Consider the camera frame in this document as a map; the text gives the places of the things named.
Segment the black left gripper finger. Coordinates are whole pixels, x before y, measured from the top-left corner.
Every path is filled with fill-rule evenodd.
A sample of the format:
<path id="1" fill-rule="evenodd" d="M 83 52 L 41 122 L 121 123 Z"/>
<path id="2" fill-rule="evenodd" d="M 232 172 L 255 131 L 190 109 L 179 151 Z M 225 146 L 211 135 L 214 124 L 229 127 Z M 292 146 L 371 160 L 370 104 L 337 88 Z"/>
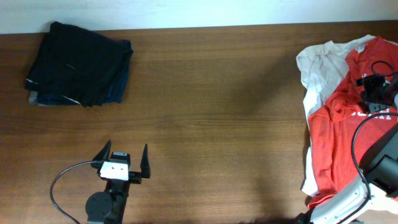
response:
<path id="1" fill-rule="evenodd" d="M 92 168 L 101 168 L 103 162 L 109 161 L 109 153 L 111 149 L 111 140 L 108 140 L 102 150 L 92 159 Z"/>
<path id="2" fill-rule="evenodd" d="M 140 163 L 141 177 L 143 179 L 150 179 L 150 176 L 151 176 L 148 152 L 149 152 L 148 151 L 148 145 L 145 144 L 144 150 L 143 150 L 143 153 L 142 153 L 141 163 Z"/>

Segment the red soccer t-shirt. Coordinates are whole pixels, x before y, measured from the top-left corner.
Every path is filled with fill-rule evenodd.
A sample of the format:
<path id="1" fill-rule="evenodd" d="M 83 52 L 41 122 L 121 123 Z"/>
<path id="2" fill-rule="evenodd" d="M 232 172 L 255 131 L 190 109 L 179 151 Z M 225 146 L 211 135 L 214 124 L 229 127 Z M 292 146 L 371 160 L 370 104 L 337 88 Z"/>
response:
<path id="1" fill-rule="evenodd" d="M 355 177 L 356 171 L 350 156 L 350 141 L 359 123 L 368 114 L 359 102 L 363 90 L 356 80 L 379 72 L 383 75 L 397 70 L 397 45 L 381 37 L 367 42 L 361 52 L 352 50 L 345 58 L 349 66 L 345 78 L 326 100 L 325 104 L 309 117 L 312 139 L 312 164 L 318 192 L 308 204 L 314 208 L 344 189 Z M 366 148 L 397 122 L 396 117 L 381 116 L 364 125 L 358 139 L 368 142 L 356 144 L 356 158 L 360 159 Z"/>

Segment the white t-shirt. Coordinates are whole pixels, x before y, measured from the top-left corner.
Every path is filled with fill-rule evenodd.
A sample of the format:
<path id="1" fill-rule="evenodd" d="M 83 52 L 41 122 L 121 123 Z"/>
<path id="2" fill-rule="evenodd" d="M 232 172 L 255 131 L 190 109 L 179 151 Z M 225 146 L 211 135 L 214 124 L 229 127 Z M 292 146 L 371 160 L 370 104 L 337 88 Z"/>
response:
<path id="1" fill-rule="evenodd" d="M 361 52 L 364 46 L 375 36 L 367 35 L 345 44 L 329 41 L 323 45 L 307 47 L 297 55 L 297 66 L 301 72 L 301 82 L 307 93 L 303 100 L 305 115 L 309 127 L 309 117 L 320 109 L 345 78 L 349 70 L 346 56 L 352 50 Z M 312 164 L 312 139 L 307 154 L 307 179 L 302 187 L 303 192 L 314 196 L 318 192 Z"/>

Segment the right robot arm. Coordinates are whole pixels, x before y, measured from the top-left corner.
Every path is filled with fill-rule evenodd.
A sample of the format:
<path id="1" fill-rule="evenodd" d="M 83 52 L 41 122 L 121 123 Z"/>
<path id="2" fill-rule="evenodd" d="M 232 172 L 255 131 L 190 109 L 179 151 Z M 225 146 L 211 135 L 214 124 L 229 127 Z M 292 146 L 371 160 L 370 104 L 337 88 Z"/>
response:
<path id="1" fill-rule="evenodd" d="M 381 116 L 397 116 L 397 113 L 382 113 L 376 107 L 392 106 L 397 99 L 397 73 L 389 75 L 392 80 L 386 83 L 386 76 L 375 74 L 356 80 L 363 86 L 365 112 L 371 112 L 359 123 L 350 141 L 351 162 L 356 177 L 340 192 L 322 204 L 301 213 L 295 223 L 351 223 L 360 214 L 371 208 L 381 208 L 397 198 L 397 123 L 366 148 L 360 159 L 356 158 L 356 144 L 368 142 L 368 138 L 358 139 L 361 128 L 370 120 Z"/>

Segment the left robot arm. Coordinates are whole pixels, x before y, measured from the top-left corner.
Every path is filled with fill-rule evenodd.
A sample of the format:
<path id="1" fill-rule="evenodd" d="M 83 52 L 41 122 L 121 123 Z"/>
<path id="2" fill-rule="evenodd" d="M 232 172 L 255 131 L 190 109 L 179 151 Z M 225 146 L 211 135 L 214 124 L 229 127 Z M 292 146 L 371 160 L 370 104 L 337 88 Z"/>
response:
<path id="1" fill-rule="evenodd" d="M 151 176 L 148 147 L 142 152 L 140 171 L 130 171 L 131 157 L 125 152 L 111 152 L 108 141 L 92 160 L 92 168 L 97 170 L 101 180 L 106 181 L 102 192 L 96 192 L 86 201 L 85 210 L 88 223 L 122 223 L 124 211 L 132 184 L 141 184 L 142 179 Z"/>

